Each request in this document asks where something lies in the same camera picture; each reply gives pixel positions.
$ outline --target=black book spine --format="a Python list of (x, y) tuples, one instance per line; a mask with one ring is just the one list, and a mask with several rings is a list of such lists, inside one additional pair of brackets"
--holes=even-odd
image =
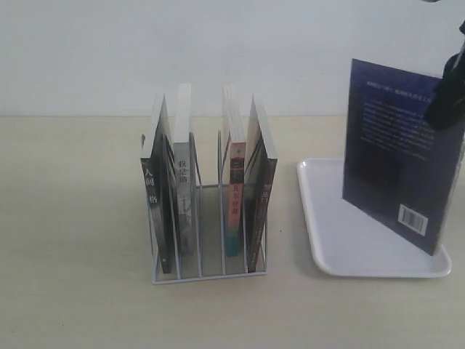
[(277, 159), (267, 159), (264, 164), (263, 173), (259, 178), (262, 178), (262, 184), (259, 186), (257, 191), (256, 206), (254, 213), (253, 231), (248, 246), (249, 261), (248, 271), (249, 273), (255, 273), (256, 264), (259, 259), (260, 248), (262, 246), (262, 236), (265, 220), (267, 219), (268, 203), (270, 202), (271, 188), (273, 184), (273, 178), (275, 177)]
[(166, 245), (164, 234), (161, 200), (158, 196), (158, 190), (155, 186), (157, 181), (154, 178), (153, 172), (155, 169), (151, 167), (150, 159), (141, 159), (142, 171), (144, 173), (145, 190), (147, 192), (147, 202), (150, 208), (150, 224), (155, 231), (155, 237), (158, 246), (158, 257), (160, 258), (161, 268), (164, 273), (171, 272), (171, 259)]

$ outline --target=dark blue book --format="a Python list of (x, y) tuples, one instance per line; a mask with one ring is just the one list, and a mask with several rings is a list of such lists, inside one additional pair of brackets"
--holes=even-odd
[(464, 149), (463, 121), (424, 120), (440, 79), (352, 61), (343, 198), (433, 255)]

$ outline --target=book spine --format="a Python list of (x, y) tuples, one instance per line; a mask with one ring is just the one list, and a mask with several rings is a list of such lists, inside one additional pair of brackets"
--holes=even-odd
[(278, 160), (268, 159), (265, 162), (264, 171), (262, 174), (262, 185), (258, 191), (258, 195), (255, 198), (256, 208), (253, 219), (253, 231), (251, 232), (250, 244), (248, 246), (248, 271), (254, 273), (256, 270), (256, 264), (259, 259), (260, 247), (262, 246), (262, 236), (264, 224), (267, 219), (268, 203), (270, 202), (271, 188), (273, 184), (273, 178), (275, 176), (276, 164)]
[(240, 248), (240, 222), (244, 184), (245, 143), (230, 144), (230, 187), (226, 236), (226, 255), (236, 256)]
[(178, 232), (180, 235), (181, 253), (188, 254), (193, 251), (189, 143), (174, 144), (174, 170), (176, 175)]
[(147, 203), (150, 210), (150, 224), (155, 233), (157, 241), (158, 256), (161, 262), (161, 268), (164, 273), (171, 272), (171, 263), (169, 259), (169, 252), (166, 246), (166, 239), (164, 235), (163, 218), (161, 213), (161, 203), (157, 194), (155, 186), (155, 178), (153, 176), (153, 169), (150, 166), (149, 159), (141, 159), (142, 171), (144, 173), (145, 190), (147, 192)]

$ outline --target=metal book holder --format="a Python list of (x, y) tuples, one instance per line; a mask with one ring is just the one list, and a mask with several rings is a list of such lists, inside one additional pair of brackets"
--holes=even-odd
[[(174, 263), (171, 273), (163, 273), (158, 250), (150, 221), (150, 241), (152, 242), (153, 256), (153, 283), (173, 284), (188, 281), (212, 280), (218, 278), (235, 278), (240, 276), (259, 276), (267, 273), (267, 223), (263, 230), (262, 247), (256, 271), (249, 273), (247, 267), (247, 238), (246, 215), (242, 210), (242, 248), (237, 256), (228, 257), (225, 254), (225, 208), (223, 207), (224, 190), (227, 186), (222, 184), (222, 154), (221, 132), (218, 132), (218, 184), (202, 185), (198, 160), (195, 150), (195, 142), (191, 133), (191, 141), (194, 151), (194, 162), (197, 174), (197, 202), (193, 205), (192, 215), (195, 215), (195, 251), (181, 253), (178, 246), (176, 228), (173, 229)], [(173, 200), (171, 200), (171, 216), (174, 217)]]

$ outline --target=beige table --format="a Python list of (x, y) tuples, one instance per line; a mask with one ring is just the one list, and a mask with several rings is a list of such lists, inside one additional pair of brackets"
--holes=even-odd
[[(0, 348), (465, 348), (465, 179), (439, 280), (331, 278), (296, 177), (340, 157), (345, 120), (272, 119), (269, 274), (153, 286), (139, 163), (147, 119), (0, 119)], [(197, 119), (205, 182), (219, 119)]]

